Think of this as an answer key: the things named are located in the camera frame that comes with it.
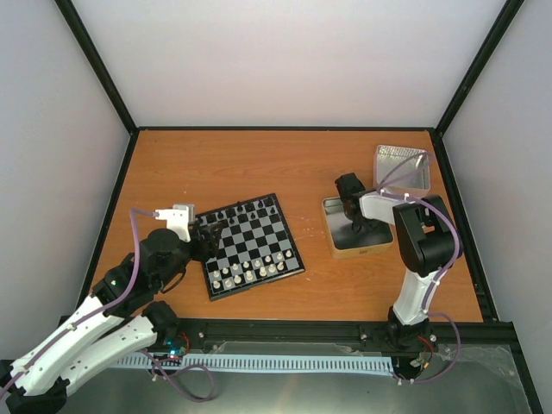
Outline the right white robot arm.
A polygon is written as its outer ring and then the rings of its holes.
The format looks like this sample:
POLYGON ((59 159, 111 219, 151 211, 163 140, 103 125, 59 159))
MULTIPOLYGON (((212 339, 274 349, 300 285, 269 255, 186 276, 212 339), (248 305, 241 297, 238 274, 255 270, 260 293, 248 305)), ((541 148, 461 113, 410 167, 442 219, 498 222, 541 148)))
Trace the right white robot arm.
POLYGON ((409 193, 340 190, 345 216, 355 227, 377 220, 395 227, 405 278, 388 313, 386 335, 405 350, 429 327, 430 303, 444 275, 461 257, 458 231, 442 198, 409 193))

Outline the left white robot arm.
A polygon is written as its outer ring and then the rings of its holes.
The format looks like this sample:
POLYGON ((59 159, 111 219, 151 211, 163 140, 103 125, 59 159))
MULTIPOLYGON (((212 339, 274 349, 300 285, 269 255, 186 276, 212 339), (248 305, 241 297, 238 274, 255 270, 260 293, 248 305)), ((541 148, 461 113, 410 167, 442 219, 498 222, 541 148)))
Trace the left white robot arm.
POLYGON ((179 319, 155 300, 184 278, 191 261, 216 256, 222 224, 193 225, 182 241, 171 229, 135 239, 135 250, 110 269, 92 293, 43 343, 1 362, 1 396, 11 413, 57 413, 87 380, 126 354, 172 346, 179 319))

